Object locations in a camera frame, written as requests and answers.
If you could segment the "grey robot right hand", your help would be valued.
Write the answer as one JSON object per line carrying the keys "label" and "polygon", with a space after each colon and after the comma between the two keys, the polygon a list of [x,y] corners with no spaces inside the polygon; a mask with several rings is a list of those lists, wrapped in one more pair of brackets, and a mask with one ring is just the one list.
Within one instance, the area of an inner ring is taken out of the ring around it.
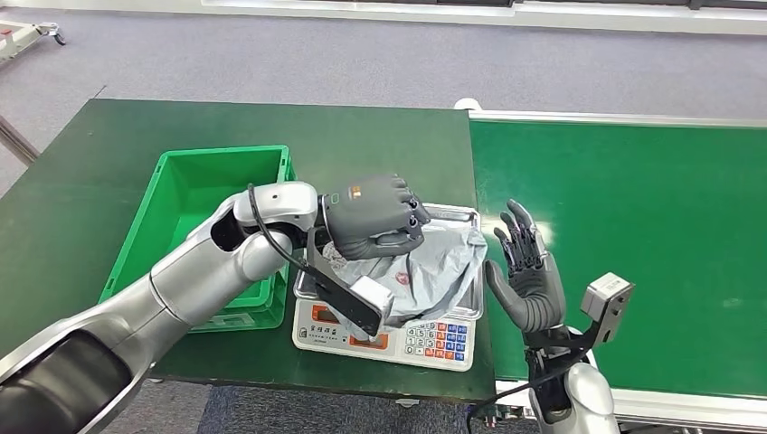
{"label": "grey robot right hand", "polygon": [[510,199],[500,213],[506,230],[494,229],[506,264],[483,262],[486,283],[511,322],[524,334],[563,324],[566,300],[553,254],[529,211]]}

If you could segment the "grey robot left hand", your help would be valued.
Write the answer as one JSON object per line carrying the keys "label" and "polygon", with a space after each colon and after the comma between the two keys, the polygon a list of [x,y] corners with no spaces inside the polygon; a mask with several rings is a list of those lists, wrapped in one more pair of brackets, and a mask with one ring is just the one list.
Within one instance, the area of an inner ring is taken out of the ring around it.
{"label": "grey robot left hand", "polygon": [[405,255],[424,242],[431,216],[399,175],[374,175],[321,196],[322,221],[347,260]]}

